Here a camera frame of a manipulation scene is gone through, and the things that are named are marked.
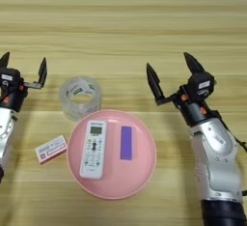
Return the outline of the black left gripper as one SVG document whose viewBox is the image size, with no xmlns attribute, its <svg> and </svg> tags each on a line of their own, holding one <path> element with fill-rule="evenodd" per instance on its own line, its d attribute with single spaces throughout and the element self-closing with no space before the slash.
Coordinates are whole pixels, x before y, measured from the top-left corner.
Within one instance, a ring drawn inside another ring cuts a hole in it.
<svg viewBox="0 0 247 226">
<path fill-rule="evenodd" d="M 6 52 L 0 58 L 0 69 L 5 68 L 9 64 L 10 53 Z M 41 89 L 45 83 L 47 76 L 46 58 L 43 58 L 39 69 L 39 83 L 38 82 L 21 82 L 17 86 L 2 86 L 0 95 L 0 107 L 11 109 L 19 112 L 28 95 L 28 89 Z"/>
</svg>

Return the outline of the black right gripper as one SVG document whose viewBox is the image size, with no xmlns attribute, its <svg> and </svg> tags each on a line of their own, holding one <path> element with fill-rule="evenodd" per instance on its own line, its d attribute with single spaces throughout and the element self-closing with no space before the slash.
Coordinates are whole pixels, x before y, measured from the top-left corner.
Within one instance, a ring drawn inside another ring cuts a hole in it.
<svg viewBox="0 0 247 226">
<path fill-rule="evenodd" d="M 187 52 L 184 52 L 183 55 L 192 74 L 205 71 L 193 55 Z M 194 101 L 187 93 L 185 86 L 180 86 L 177 92 L 165 97 L 159 86 L 160 80 L 150 64 L 147 64 L 147 79 L 156 104 L 161 105 L 172 102 L 190 127 L 194 127 L 211 118 L 221 118 L 219 112 L 211 110 L 204 101 Z"/>
</svg>

